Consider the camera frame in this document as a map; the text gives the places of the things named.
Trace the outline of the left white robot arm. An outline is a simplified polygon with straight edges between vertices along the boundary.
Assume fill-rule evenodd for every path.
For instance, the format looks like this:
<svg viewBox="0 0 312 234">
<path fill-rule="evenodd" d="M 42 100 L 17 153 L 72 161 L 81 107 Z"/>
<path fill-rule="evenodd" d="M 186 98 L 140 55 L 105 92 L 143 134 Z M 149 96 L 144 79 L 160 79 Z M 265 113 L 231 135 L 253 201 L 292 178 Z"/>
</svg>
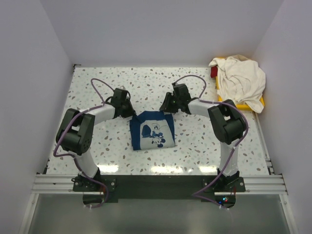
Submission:
<svg viewBox="0 0 312 234">
<path fill-rule="evenodd" d="M 99 106 L 84 110 L 68 109 L 57 132 L 53 156 L 70 156 L 80 174 L 85 177 L 84 186 L 89 191 L 98 190 L 101 186 L 101 179 L 97 176 L 99 168 L 90 152 L 94 127 L 107 120 L 133 115 L 135 110 L 130 93 L 120 88 L 116 88 L 113 95 Z"/>
</svg>

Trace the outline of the blue mickey t shirt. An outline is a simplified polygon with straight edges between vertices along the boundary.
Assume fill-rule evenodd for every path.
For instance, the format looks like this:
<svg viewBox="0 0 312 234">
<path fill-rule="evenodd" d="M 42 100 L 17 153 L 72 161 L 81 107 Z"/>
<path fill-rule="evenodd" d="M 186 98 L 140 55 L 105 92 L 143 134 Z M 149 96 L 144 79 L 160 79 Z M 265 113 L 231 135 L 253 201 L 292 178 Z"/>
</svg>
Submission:
<svg viewBox="0 0 312 234">
<path fill-rule="evenodd" d="M 134 151 L 175 147 L 173 115 L 164 111 L 144 111 L 130 120 Z"/>
</svg>

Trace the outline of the aluminium frame rail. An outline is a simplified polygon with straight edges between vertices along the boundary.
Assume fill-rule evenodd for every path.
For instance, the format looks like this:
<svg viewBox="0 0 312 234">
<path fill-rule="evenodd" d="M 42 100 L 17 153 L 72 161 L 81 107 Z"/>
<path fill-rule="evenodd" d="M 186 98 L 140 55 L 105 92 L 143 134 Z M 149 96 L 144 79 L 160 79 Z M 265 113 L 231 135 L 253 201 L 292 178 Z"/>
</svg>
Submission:
<svg viewBox="0 0 312 234">
<path fill-rule="evenodd" d="M 36 175 L 31 192 L 34 194 L 73 194 L 74 175 Z M 246 193 L 251 195 L 287 195 L 283 175 L 245 175 Z"/>
</svg>

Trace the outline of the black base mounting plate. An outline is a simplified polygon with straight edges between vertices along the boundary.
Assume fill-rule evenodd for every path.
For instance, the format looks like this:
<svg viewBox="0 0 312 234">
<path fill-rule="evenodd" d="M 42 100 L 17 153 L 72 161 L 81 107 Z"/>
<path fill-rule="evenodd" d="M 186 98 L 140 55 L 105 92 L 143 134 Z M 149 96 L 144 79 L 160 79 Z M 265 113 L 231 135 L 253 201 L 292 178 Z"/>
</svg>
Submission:
<svg viewBox="0 0 312 234">
<path fill-rule="evenodd" d="M 89 180 L 81 175 L 71 179 L 74 192 L 83 193 L 85 205 L 117 203 L 121 199 L 194 199 L 214 201 L 232 207 L 236 193 L 246 191 L 242 177 L 213 175 L 96 175 Z"/>
</svg>

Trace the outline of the red cloth item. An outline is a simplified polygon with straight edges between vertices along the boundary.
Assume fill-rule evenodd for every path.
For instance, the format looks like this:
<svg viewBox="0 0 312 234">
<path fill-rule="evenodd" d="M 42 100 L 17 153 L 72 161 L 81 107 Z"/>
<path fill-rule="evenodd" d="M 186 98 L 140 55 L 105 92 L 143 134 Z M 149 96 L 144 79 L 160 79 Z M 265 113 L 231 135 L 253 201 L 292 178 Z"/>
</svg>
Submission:
<svg viewBox="0 0 312 234">
<path fill-rule="evenodd" d="M 211 67 L 211 78 L 216 78 L 218 73 L 218 66 Z"/>
</svg>

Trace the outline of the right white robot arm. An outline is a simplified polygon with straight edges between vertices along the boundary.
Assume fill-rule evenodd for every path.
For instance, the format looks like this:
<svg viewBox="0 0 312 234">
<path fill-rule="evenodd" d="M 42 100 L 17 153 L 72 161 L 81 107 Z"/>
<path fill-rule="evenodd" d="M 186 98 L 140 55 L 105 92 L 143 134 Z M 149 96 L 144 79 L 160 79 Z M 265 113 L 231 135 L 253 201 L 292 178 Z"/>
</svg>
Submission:
<svg viewBox="0 0 312 234">
<path fill-rule="evenodd" d="M 220 142 L 220 166 L 217 170 L 217 186 L 227 192 L 239 178 L 238 146 L 248 133 L 248 123 L 241 111 L 230 99 L 207 101 L 191 97 L 185 84 L 173 83 L 173 91 L 167 92 L 161 111 L 177 113 L 179 110 L 189 115 L 209 117 L 215 137 Z"/>
</svg>

